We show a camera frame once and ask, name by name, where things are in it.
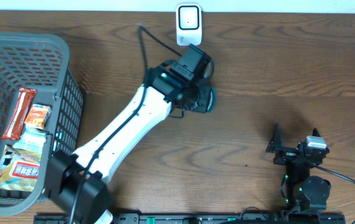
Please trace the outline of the yellow snack bag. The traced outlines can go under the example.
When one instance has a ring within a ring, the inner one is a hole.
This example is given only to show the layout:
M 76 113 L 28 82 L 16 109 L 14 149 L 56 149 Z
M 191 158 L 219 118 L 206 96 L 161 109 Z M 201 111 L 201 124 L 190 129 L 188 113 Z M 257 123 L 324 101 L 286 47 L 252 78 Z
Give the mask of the yellow snack bag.
M 0 159 L 0 189 L 31 192 L 40 171 L 41 154 L 5 146 Z

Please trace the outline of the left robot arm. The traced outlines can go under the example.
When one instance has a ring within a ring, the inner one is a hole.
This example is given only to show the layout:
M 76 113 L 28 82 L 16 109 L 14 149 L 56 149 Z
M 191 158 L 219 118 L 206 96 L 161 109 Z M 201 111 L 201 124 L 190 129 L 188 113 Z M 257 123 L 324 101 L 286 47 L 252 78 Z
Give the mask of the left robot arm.
M 175 108 L 208 113 L 215 93 L 214 61 L 167 60 L 148 68 L 125 109 L 94 139 L 49 160 L 45 194 L 69 214 L 69 223 L 111 223 L 108 184 L 130 151 Z

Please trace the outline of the orange small snack box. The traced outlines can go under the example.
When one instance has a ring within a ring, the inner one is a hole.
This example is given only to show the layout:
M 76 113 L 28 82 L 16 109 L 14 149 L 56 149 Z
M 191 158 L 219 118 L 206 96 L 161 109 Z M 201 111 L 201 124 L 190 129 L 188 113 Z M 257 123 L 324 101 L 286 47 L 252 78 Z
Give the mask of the orange small snack box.
M 44 129 L 51 112 L 52 108 L 50 106 L 33 104 L 24 124 L 28 128 Z

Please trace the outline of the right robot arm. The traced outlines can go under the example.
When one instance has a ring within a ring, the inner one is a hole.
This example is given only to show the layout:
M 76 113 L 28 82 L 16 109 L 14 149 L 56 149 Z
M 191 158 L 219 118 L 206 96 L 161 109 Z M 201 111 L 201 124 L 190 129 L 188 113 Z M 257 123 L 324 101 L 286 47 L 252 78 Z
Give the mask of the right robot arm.
M 324 178 L 310 174 L 310 169 L 322 164 L 329 153 L 325 140 L 316 128 L 311 136 L 300 141 L 296 147 L 287 147 L 283 145 L 280 126 L 276 125 L 266 152 L 275 155 L 274 164 L 285 166 L 281 187 L 287 204 L 284 216 L 326 210 L 331 184 Z

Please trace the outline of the blue mouthwash bottle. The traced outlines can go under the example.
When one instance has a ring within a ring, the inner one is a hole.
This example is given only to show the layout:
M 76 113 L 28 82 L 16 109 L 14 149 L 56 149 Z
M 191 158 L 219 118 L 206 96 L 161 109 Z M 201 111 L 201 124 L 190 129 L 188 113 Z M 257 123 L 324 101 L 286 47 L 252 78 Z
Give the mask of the blue mouthwash bottle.
M 214 108 L 215 101 L 215 88 L 209 85 L 200 86 L 197 108 L 195 111 L 199 113 L 210 113 Z

